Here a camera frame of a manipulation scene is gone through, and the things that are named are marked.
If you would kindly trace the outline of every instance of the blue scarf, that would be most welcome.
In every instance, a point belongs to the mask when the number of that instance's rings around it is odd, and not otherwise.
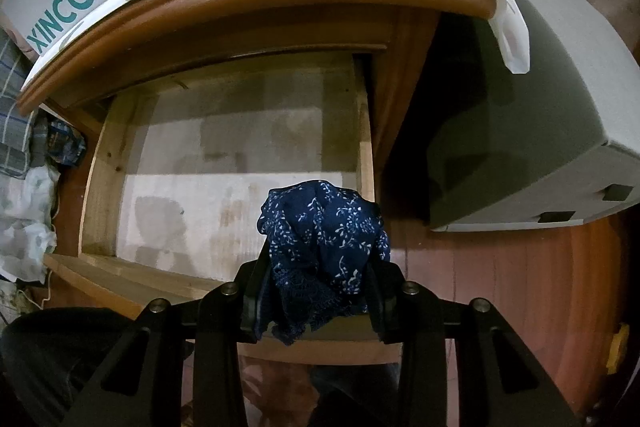
[[[359,296],[369,254],[389,261],[380,209],[355,190],[326,181],[273,188],[258,231],[267,236],[282,313],[273,334],[292,344],[332,318],[366,311]]]

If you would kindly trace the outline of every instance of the cable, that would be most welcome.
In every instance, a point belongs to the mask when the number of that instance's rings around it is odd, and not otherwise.
[[[43,299],[41,304],[39,305],[36,301],[32,300],[30,296],[28,296],[27,293],[24,292],[24,290],[18,290],[17,293],[21,293],[22,295],[24,295],[24,298],[27,299],[31,304],[36,306],[37,309],[43,310],[44,303],[51,300],[51,270],[47,272],[47,288],[49,289],[47,292],[47,298]]]

